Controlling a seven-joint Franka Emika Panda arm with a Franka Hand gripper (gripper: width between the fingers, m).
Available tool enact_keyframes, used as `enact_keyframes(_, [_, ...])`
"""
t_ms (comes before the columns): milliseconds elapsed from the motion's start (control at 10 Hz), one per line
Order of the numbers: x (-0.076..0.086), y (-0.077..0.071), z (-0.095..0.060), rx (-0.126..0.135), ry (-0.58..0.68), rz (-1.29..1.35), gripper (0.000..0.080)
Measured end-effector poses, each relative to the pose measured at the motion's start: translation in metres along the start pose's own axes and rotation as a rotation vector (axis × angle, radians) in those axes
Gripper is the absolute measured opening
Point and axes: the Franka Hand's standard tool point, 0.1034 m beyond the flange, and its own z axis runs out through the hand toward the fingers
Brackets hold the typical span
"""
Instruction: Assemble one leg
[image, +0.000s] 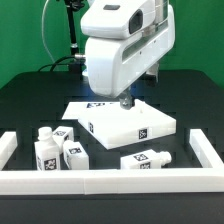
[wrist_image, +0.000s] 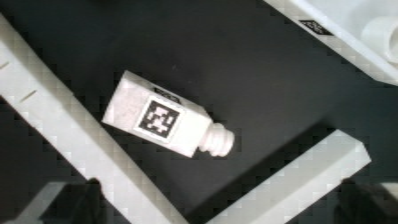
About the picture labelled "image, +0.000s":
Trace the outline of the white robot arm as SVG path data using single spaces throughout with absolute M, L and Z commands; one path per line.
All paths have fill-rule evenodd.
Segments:
M 158 61 L 175 42 L 169 0 L 95 0 L 81 19 L 88 36 L 86 67 L 91 90 L 134 106 L 130 87 L 145 73 L 158 74 Z

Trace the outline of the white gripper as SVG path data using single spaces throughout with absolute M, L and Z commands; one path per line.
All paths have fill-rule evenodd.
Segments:
M 134 98 L 127 88 L 158 62 L 173 47 L 174 41 L 172 6 L 168 7 L 168 18 L 149 36 L 140 31 L 124 40 L 90 37 L 85 47 L 90 88 L 105 97 L 120 95 L 120 106 L 130 110 Z

